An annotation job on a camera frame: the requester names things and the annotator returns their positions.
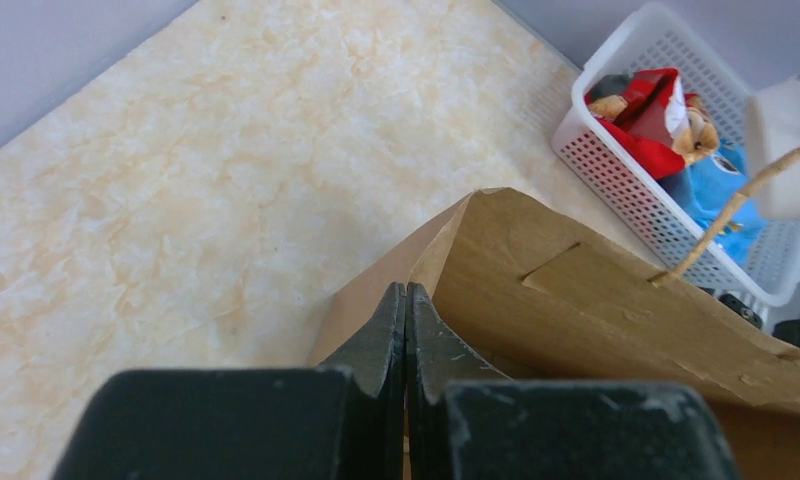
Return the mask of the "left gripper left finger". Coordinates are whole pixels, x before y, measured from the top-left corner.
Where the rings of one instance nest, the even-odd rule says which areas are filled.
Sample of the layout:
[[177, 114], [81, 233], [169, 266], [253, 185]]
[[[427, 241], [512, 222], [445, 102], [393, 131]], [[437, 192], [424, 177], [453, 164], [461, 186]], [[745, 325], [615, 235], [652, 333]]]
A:
[[399, 479], [403, 285], [311, 368], [136, 369], [84, 410], [57, 479]]

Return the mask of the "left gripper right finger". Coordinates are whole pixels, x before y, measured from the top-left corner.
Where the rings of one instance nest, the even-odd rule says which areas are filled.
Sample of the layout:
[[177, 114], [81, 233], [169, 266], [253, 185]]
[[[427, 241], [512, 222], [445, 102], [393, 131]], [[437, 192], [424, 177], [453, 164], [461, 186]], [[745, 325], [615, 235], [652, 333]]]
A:
[[516, 380], [407, 289], [415, 479], [736, 479], [704, 399], [673, 383]]

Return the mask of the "brown paper bag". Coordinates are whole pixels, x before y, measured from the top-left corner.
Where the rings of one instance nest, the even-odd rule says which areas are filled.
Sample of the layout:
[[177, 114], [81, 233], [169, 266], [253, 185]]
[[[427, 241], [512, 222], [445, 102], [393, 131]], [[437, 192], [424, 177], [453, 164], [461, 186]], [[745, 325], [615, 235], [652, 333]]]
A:
[[311, 363], [416, 282], [459, 336], [501, 365], [556, 377], [650, 379], [718, 410], [747, 479], [800, 479], [800, 349], [511, 188], [470, 193], [337, 292]]

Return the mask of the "white paper coffee cup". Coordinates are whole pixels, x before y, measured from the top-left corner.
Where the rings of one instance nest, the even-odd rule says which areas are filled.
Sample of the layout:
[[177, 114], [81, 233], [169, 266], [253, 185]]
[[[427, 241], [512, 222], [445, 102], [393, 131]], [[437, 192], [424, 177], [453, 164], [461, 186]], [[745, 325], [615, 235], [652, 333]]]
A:
[[[760, 90], [746, 102], [745, 150], [753, 177], [800, 147], [800, 74]], [[769, 220], [800, 220], [800, 160], [753, 196]]]

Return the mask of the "blue snack packet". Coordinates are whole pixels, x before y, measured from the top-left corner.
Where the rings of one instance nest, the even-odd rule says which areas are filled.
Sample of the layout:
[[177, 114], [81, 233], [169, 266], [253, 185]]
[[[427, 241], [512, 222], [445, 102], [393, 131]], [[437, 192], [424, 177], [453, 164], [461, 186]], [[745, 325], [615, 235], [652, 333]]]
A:
[[[708, 228], [732, 195], [748, 181], [746, 155], [739, 144], [722, 139], [710, 156], [659, 181], [663, 189], [700, 227]], [[736, 263], [748, 252], [768, 225], [752, 202], [736, 212], [715, 242]]]

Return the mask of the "red snack packet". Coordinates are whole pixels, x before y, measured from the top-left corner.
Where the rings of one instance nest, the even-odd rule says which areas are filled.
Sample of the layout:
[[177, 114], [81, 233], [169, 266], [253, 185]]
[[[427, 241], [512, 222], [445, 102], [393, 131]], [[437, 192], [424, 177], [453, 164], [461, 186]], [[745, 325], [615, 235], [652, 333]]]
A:
[[584, 95], [589, 112], [655, 180], [713, 154], [720, 137], [676, 68], [608, 74]]

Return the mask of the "white plastic basket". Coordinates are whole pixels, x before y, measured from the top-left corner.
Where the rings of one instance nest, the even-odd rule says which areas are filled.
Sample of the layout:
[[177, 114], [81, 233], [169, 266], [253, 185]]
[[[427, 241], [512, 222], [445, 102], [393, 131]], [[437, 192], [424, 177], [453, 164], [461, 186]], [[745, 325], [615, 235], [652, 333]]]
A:
[[630, 14], [585, 63], [554, 152], [664, 262], [753, 174], [749, 86], [668, 7]]

